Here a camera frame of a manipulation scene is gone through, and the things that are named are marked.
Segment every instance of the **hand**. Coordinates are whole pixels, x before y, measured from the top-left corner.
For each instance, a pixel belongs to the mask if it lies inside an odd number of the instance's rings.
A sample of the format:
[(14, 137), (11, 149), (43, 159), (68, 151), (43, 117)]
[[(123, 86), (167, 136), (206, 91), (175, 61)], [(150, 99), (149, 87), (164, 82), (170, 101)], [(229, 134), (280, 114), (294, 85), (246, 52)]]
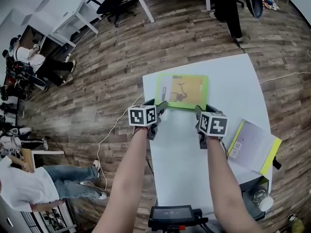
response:
[(34, 173), (34, 172), (35, 172), (35, 171), (30, 167), (29, 164), (25, 166), (25, 171), (26, 171), (26, 172), (29, 172), (29, 173)]

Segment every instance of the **white cable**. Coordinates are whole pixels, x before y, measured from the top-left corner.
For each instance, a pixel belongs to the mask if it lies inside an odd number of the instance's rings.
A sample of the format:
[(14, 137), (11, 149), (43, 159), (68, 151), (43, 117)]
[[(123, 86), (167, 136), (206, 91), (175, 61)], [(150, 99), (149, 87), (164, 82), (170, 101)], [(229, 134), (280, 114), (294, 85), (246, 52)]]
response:
[[(94, 27), (99, 21), (101, 21), (101, 20), (98, 19), (98, 21), (94, 23), (93, 27)], [(77, 47), (77, 45), (79, 44), (79, 42), (82, 41), (82, 39), (84, 38), (84, 36), (86, 36), (86, 35), (88, 34), (88, 32), (90, 32), (90, 30), (91, 30), (91, 29), (89, 29), (89, 30), (85, 33), (85, 35), (82, 36), (82, 38), (76, 43), (76, 46), (71, 50), (71, 52), (70, 52), (69, 54), (71, 54), (71, 53), (73, 52), (73, 50)]]
[[(133, 103), (131, 106), (133, 106), (143, 95), (144, 95), (144, 94), (141, 94), (141, 95), (134, 101), (134, 103)], [(127, 109), (123, 112), (122, 116), (119, 117), (119, 118), (117, 119), (115, 125), (114, 125), (114, 126), (112, 127), (112, 129), (109, 131), (108, 135), (99, 143), (99, 145), (98, 145), (98, 150), (97, 150), (97, 159), (98, 159), (99, 162), (101, 162), (100, 159), (99, 159), (99, 156), (98, 156), (99, 150), (100, 150), (100, 148), (101, 148), (101, 143), (102, 143), (103, 141), (105, 141), (105, 140), (110, 136), (110, 133), (113, 131), (113, 129), (116, 127), (118, 121), (125, 115), (126, 112), (127, 112)], [(100, 189), (104, 192), (104, 191), (107, 189), (107, 178), (106, 178), (106, 176), (105, 176), (105, 174), (104, 174), (104, 171), (103, 171), (103, 169), (102, 169), (102, 165), (100, 166), (100, 169), (101, 169), (102, 174), (103, 174), (103, 176), (104, 176), (104, 178), (105, 178), (105, 181), (106, 181), (105, 189), (102, 190), (102, 189), (100, 188)]]
[(294, 75), (294, 74), (311, 74), (311, 72), (293, 72), (292, 74), (287, 74), (287, 75), (284, 75), (284, 76), (282, 76), (282, 77), (278, 77), (278, 78), (270, 79), (270, 80), (265, 80), (264, 82), (261, 82), (261, 83), (259, 83), (259, 84), (266, 83), (266, 82), (272, 81), (272, 80), (281, 79), (281, 78), (288, 77), (288, 76), (292, 76), (292, 75)]

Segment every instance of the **book cover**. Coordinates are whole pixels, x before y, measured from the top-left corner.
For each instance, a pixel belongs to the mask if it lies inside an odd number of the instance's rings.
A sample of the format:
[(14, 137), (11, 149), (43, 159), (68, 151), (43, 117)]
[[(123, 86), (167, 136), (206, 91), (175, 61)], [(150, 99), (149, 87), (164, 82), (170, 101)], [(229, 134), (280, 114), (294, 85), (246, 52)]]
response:
[(168, 102), (169, 107), (194, 109), (207, 104), (208, 76), (160, 73), (155, 103)]
[(242, 121), (228, 149), (229, 159), (265, 175), (281, 142), (270, 132), (250, 122)]

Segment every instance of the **person sitting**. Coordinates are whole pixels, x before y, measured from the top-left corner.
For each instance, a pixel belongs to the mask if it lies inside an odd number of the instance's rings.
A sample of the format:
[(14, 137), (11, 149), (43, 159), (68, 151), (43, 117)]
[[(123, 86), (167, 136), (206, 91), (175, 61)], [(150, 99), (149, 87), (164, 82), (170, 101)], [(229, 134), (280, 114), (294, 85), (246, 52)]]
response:
[(65, 84), (67, 81), (59, 77), (54, 70), (73, 73), (76, 66), (76, 61), (64, 63), (38, 54), (40, 50), (38, 44), (35, 44), (31, 50), (21, 47), (17, 37), (12, 38), (10, 41), (10, 51), (12, 50), (15, 61), (29, 64), (38, 77), (47, 78), (57, 86)]
[[(17, 164), (25, 171), (11, 164)], [(43, 166), (36, 169), (15, 156), (0, 161), (0, 196), (16, 211), (44, 212), (65, 202), (65, 199), (89, 198), (104, 200), (106, 193), (78, 182), (99, 177), (101, 164), (93, 166)]]

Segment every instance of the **yellow book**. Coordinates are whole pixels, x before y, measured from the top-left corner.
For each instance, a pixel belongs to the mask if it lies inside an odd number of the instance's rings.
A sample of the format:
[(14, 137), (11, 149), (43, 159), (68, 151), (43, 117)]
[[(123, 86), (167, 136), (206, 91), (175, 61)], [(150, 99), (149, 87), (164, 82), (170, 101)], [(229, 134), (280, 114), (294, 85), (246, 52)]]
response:
[(168, 102), (169, 107), (194, 109), (207, 104), (208, 76), (160, 73), (155, 104)]

